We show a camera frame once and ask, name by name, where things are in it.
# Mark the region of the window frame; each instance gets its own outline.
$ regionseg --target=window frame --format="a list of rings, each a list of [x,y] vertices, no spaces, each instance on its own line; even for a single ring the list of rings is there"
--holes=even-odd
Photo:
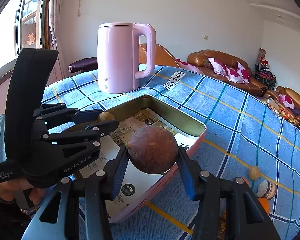
[[[4,4],[2,4],[0,8],[0,14],[2,13],[3,9],[5,6],[9,3],[10,0],[6,0]],[[22,49],[22,18],[23,18],[23,10],[25,6],[25,1],[26,0],[21,0],[18,8],[18,15],[17,15],[17,22],[16,22],[16,49],[17,49],[17,54],[19,55],[21,49]],[[48,17],[48,15],[45,15],[45,6],[47,0],[40,0],[41,1],[41,8],[40,8],[40,19],[37,19],[40,21],[40,44],[41,48],[45,48],[44,44],[44,21],[45,18]],[[8,78],[11,77],[12,75],[12,70],[14,68],[14,65],[16,63],[17,59],[14,59],[10,61],[9,63],[3,65],[0,67],[0,85],[6,81]]]

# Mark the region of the ceiling molding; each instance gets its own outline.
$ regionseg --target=ceiling molding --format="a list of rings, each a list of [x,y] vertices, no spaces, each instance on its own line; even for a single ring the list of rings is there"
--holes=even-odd
[[[278,11],[278,12],[282,12],[282,13],[288,14],[288,15],[293,16],[293,17],[295,17],[295,18],[297,18],[297,19],[300,20],[300,15],[295,14],[295,13],[290,12],[290,11],[287,11],[287,10],[282,9],[282,8],[278,8],[278,7],[271,6],[271,5],[265,5],[265,4],[256,4],[256,3],[249,3],[249,5],[250,6],[254,6],[254,7],[271,9],[271,10],[275,10],[275,11]]]

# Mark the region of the pink kettle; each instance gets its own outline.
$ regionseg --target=pink kettle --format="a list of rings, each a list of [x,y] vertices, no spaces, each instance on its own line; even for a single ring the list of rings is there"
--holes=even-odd
[[[146,69],[139,70],[139,37],[147,39]],[[105,23],[98,30],[98,82],[106,93],[126,93],[139,87],[155,65],[155,29],[150,24]]]

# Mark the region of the floral pillow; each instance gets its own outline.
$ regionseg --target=floral pillow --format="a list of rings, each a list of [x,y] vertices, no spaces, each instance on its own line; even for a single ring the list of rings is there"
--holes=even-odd
[[[226,67],[226,70],[228,72],[228,80],[233,83],[244,83],[243,79],[239,76],[237,71],[235,71],[233,68]]]
[[[212,64],[214,72],[216,74],[219,74],[221,76],[224,76],[224,77],[228,78],[228,73],[227,73],[225,65],[223,65],[219,60],[214,59],[212,57],[208,57],[208,60]]]
[[[286,95],[279,95],[280,102],[284,104],[285,107],[290,107],[291,109],[294,109],[294,103],[292,101],[292,98]]]
[[[181,59],[178,59],[178,58],[176,58],[176,61],[177,61],[180,68],[187,69],[187,70],[190,70],[192,72],[196,72],[196,73],[204,75],[204,73],[199,68],[195,67],[194,65],[191,65],[191,64],[189,64],[187,62],[184,62],[184,61],[181,61]]]
[[[239,61],[238,62],[238,75],[243,79],[244,82],[249,83],[249,72],[246,70]]]

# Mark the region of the curtain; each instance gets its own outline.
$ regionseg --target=curtain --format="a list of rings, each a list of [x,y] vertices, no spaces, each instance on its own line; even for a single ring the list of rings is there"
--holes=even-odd
[[[66,66],[63,60],[62,49],[59,40],[59,17],[62,0],[50,0],[49,1],[49,25],[52,35],[52,45],[50,49],[56,49],[59,51],[58,59],[53,67],[51,75],[49,77],[47,85],[57,82],[67,77]]]

